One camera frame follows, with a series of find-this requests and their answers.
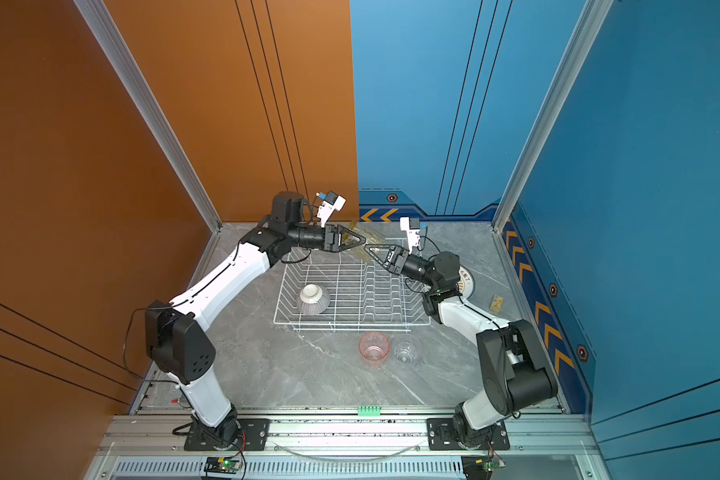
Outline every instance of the blue wall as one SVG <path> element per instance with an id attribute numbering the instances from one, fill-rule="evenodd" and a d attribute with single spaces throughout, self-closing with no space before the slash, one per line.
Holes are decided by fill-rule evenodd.
<path id="1" fill-rule="evenodd" d="M 584 0 L 350 5 L 360 189 L 402 191 L 430 215 L 497 201 Z"/>
<path id="2" fill-rule="evenodd" d="M 720 382 L 643 407 L 720 378 L 720 2 L 614 2 L 520 208 L 596 357 L 614 477 L 720 472 L 720 440 L 675 448 L 720 438 L 720 412 L 683 420 Z"/>

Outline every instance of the green plastic piece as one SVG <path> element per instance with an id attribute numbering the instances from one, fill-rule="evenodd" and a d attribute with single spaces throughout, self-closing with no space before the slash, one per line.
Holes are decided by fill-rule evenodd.
<path id="1" fill-rule="evenodd" d="M 381 407 L 358 407 L 358 417 L 378 417 L 382 414 Z"/>

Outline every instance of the black mounting plate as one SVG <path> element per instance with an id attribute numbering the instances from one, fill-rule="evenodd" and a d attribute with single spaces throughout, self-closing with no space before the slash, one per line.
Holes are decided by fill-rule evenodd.
<path id="1" fill-rule="evenodd" d="M 491 427 L 488 440 L 474 450 L 489 450 L 488 442 L 494 450 L 509 450 L 509 436 L 504 422 Z M 454 429 L 453 417 L 427 418 L 427 435 L 430 450 L 472 450 L 459 445 Z"/>
<path id="2" fill-rule="evenodd" d="M 238 418 L 237 421 L 240 423 L 240 435 L 243 432 L 246 434 L 246 452 L 260 452 L 263 450 L 269 436 L 269 419 Z M 229 450 L 235 452 L 238 445 L 234 444 Z M 201 434 L 196 430 L 196 424 L 193 423 L 192 427 L 190 427 L 190 434 L 186 436 L 184 450 L 187 452 L 207 452 L 214 450 L 214 447 L 202 438 Z"/>

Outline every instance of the orange wall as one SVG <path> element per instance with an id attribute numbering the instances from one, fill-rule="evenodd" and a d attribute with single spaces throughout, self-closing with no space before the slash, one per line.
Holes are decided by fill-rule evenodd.
<path id="1" fill-rule="evenodd" d="M 27 365 L 0 358 L 0 478 L 84 474 L 138 387 L 117 366 L 130 312 L 183 291 L 208 235 L 74 4 L 2 0 L 0 302 L 103 358 L 0 307 L 1 329 L 100 374 L 0 332 Z M 146 370 L 140 319 L 129 359 Z"/>
<path id="2" fill-rule="evenodd" d="M 358 217 L 348 0 L 106 6 L 222 220 L 260 220 L 284 189 Z"/>

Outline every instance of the dish rack wire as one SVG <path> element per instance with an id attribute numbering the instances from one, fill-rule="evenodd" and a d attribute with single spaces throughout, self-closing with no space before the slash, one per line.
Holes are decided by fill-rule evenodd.
<path id="1" fill-rule="evenodd" d="M 294 261 L 303 255 L 303 251 L 291 252 L 286 259 Z M 298 294 L 307 283 L 317 283 L 331 295 L 327 310 L 319 315 L 306 316 L 298 310 Z M 296 331 L 410 332 L 431 320 L 424 313 L 420 293 L 427 286 L 411 280 L 408 285 L 410 289 L 404 277 L 390 274 L 376 263 L 366 264 L 351 251 L 327 254 L 314 250 L 304 262 L 286 264 L 274 323 L 290 325 Z"/>

